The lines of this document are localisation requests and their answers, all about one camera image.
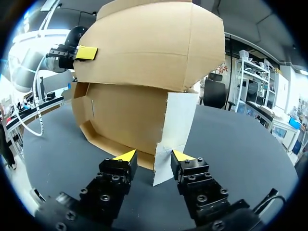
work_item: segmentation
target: black pants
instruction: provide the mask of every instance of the black pants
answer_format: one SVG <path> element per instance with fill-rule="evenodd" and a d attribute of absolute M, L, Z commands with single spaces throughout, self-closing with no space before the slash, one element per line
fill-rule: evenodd
<path fill-rule="evenodd" d="M 5 132 L 2 123 L 0 122 L 0 154 L 3 155 L 4 159 L 9 166 L 15 164 L 14 155 L 9 148 L 8 143 L 5 139 Z"/>

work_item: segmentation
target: shelf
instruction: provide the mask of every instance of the shelf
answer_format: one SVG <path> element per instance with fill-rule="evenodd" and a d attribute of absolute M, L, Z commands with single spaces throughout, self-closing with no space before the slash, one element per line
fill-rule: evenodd
<path fill-rule="evenodd" d="M 252 66 L 252 67 L 254 67 L 255 69 L 258 69 L 259 71 L 261 71 L 261 72 L 266 72 L 266 73 L 270 73 L 269 72 L 269 70 L 266 70 L 266 69 L 264 69 L 264 68 L 262 68 L 262 67 L 260 67 L 260 66 L 258 66 L 258 65 L 256 65 L 256 64 L 254 64 L 254 63 L 252 63 L 251 61 L 248 61 L 248 60 L 242 60 L 242 59 L 239 59 L 238 60 L 239 62 L 240 61 L 243 61 L 245 64 L 247 64 L 248 66 L 250 65 L 250 66 Z"/>
<path fill-rule="evenodd" d="M 260 77 L 260 76 L 258 76 L 258 75 L 256 75 L 256 74 L 250 73 L 249 71 L 243 71 L 243 73 L 245 73 L 245 74 L 247 74 L 247 75 L 250 75 L 250 76 L 253 76 L 253 77 L 257 78 L 257 79 L 260 79 L 260 80 L 262 80 L 262 81 L 268 83 L 268 80 L 266 80 L 266 79 L 264 79 L 264 78 L 262 78 L 262 77 Z"/>

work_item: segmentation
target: white cable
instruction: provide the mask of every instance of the white cable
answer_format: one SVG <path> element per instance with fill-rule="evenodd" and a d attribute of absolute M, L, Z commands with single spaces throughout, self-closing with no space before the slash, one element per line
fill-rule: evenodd
<path fill-rule="evenodd" d="M 45 17 L 45 20 L 44 22 L 41 24 L 41 26 L 39 27 L 39 31 L 38 31 L 38 35 L 41 35 L 41 31 L 42 31 L 42 28 L 43 28 L 43 25 L 44 25 L 44 28 L 43 28 L 43 31 L 46 30 L 48 28 L 48 25 L 49 25 L 49 22 L 51 20 L 51 17 L 58 5 L 60 0 L 57 0 L 55 1 L 55 3 L 53 4 L 52 6 L 52 9 L 51 11 L 48 12 L 47 16 Z M 44 38 L 45 37 L 45 31 L 43 32 L 43 35 L 41 36 L 41 38 Z M 38 113 L 38 119 L 39 119 L 39 123 L 40 123 L 40 128 L 41 128 L 41 131 L 40 133 L 37 133 L 33 130 L 31 130 L 23 121 L 22 119 L 20 118 L 19 116 L 19 112 L 18 112 L 18 109 L 17 109 L 17 106 L 16 104 L 14 103 L 14 90 L 13 89 L 13 93 L 12 93 L 12 99 L 13 99 L 13 106 L 14 106 L 14 110 L 16 111 L 16 116 L 19 120 L 19 122 L 24 126 L 25 129 L 27 129 L 29 132 L 31 132 L 32 134 L 36 135 L 36 136 L 42 136 L 43 133 L 44 133 L 44 125 L 43 125 L 43 120 L 42 120 L 42 115 L 41 115 L 41 112 L 39 110 L 39 100 L 38 100 L 38 96 L 37 96 L 37 85 L 39 84 L 39 79 L 38 79 L 38 71 L 40 70 L 40 66 L 42 65 L 43 61 L 45 59 L 45 56 L 42 57 L 36 71 L 35 71 L 35 74 L 34 74 L 34 79 L 33 79 L 33 86 L 32 86 L 32 92 L 33 92 L 33 101 L 34 101 L 34 104 L 36 106 L 36 110 L 37 110 L 37 113 Z M 10 58 L 8 58 L 8 63 L 9 63 L 9 69 L 10 69 L 10 79 L 11 79 L 11 83 L 13 84 L 13 73 L 15 71 L 12 70 L 12 66 L 10 65 Z"/>
<path fill-rule="evenodd" d="M 44 125 L 43 125 L 43 120 L 42 120 L 42 115 L 40 113 L 40 110 L 39 110 L 39 101 L 38 101 L 38 96 L 37 96 L 37 93 L 36 93 L 36 80 L 37 80 L 37 76 L 38 76 L 38 71 L 40 69 L 40 66 L 42 64 L 42 62 L 44 61 L 45 57 L 43 56 L 37 69 L 36 69 L 36 72 L 34 74 L 34 79 L 33 79 L 33 87 L 32 87 L 32 92 L 33 92 L 33 101 L 35 103 L 35 106 L 36 106 L 36 110 L 37 110 L 37 113 L 38 113 L 38 118 L 39 118 L 39 123 L 40 123 L 40 128 L 41 128 L 41 131 L 40 133 L 37 133 L 33 130 L 31 130 L 23 121 L 22 119 L 20 118 L 19 116 L 19 112 L 18 112 L 18 109 L 17 109 L 17 106 L 16 104 L 14 103 L 14 91 L 15 89 L 13 89 L 13 93 L 12 93 L 12 99 L 13 99 L 13 106 L 14 106 L 14 110 L 16 111 L 16 116 L 19 120 L 19 122 L 24 126 L 25 129 L 27 129 L 29 132 L 31 132 L 32 134 L 36 135 L 36 136 L 42 136 L 43 133 L 44 133 Z M 11 79 L 11 83 L 13 84 L 13 73 L 15 70 L 12 70 L 12 66 L 10 65 L 10 62 L 9 62 L 9 69 L 10 69 L 10 79 Z"/>

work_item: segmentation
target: cardboard edge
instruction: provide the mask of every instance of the cardboard edge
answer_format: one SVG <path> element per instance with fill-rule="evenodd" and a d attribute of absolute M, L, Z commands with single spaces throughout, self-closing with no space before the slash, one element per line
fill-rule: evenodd
<path fill-rule="evenodd" d="M 101 18 L 107 17 L 113 13 L 131 7 L 146 5 L 150 3 L 160 3 L 160 2 L 170 2 L 170 1 L 192 2 L 192 0 L 115 0 L 100 8 L 96 16 L 96 21 L 100 20 Z"/>

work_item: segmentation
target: blue object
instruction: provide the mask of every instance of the blue object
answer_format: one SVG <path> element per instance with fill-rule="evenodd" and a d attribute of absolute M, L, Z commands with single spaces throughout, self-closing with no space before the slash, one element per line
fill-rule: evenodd
<path fill-rule="evenodd" d="M 294 127 L 295 129 L 300 129 L 300 122 L 296 121 L 294 118 L 290 118 L 289 124 Z"/>
<path fill-rule="evenodd" d="M 302 143 L 299 141 L 296 141 L 294 148 L 292 149 L 292 152 L 297 155 L 299 153 L 299 149 L 302 146 Z"/>

